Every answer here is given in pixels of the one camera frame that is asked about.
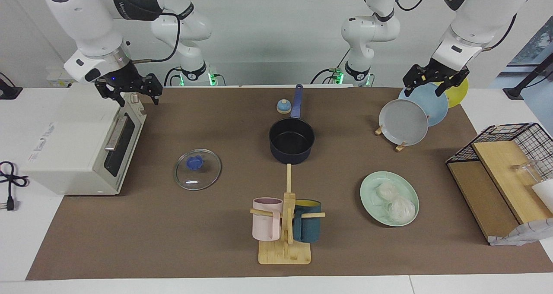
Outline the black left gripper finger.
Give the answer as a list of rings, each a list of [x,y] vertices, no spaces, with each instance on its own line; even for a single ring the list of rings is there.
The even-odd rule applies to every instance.
[[[405,86],[404,95],[409,97],[415,88],[423,85],[423,68],[420,65],[413,65],[402,80]]]
[[[446,90],[450,89],[451,87],[458,87],[467,78],[469,73],[469,71],[460,71],[450,77],[446,77],[436,87],[435,95],[437,97],[440,97]]]

